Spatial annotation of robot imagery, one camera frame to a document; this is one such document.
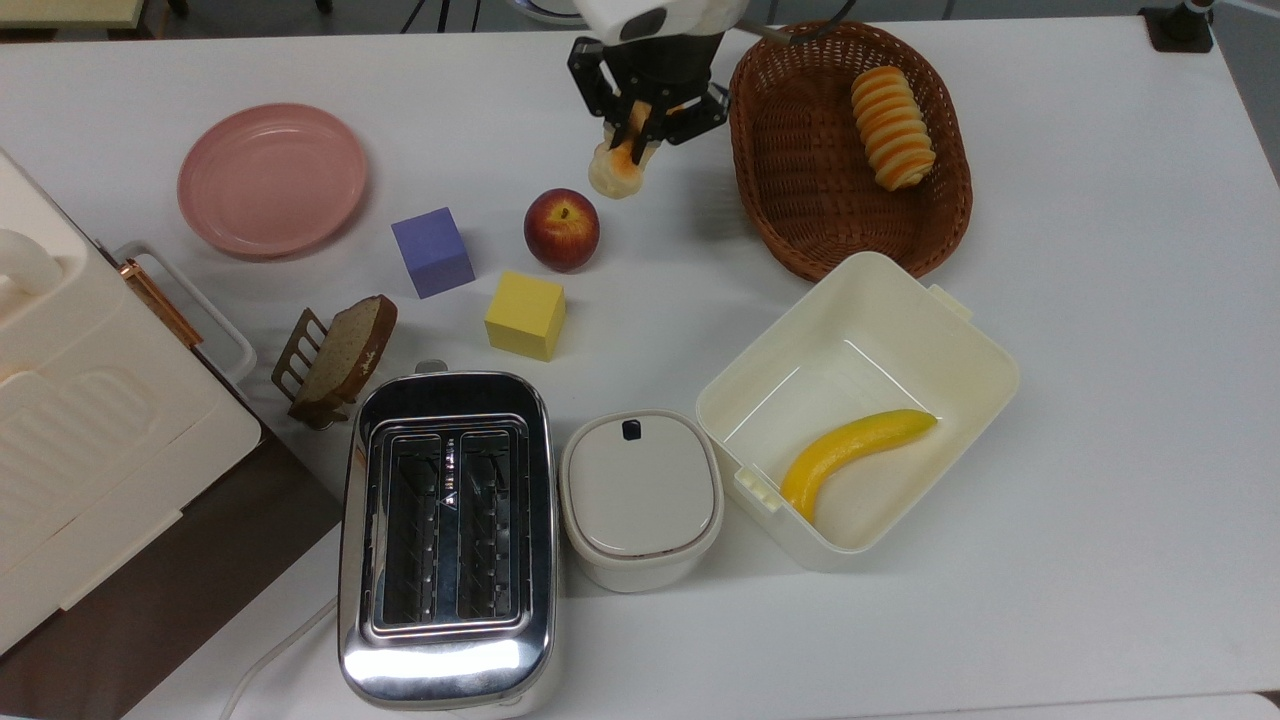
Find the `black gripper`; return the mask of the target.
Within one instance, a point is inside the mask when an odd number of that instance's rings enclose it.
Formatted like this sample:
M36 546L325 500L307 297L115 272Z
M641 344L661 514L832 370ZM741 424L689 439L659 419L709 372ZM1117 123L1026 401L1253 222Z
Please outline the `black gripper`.
M567 65L590 115L608 126L632 124L637 100L658 102L636 137L636 165L643 167L662 143L685 143L728 120L730 92L710 83L723 37L671 35L616 47L577 37ZM687 102L667 108L660 101Z

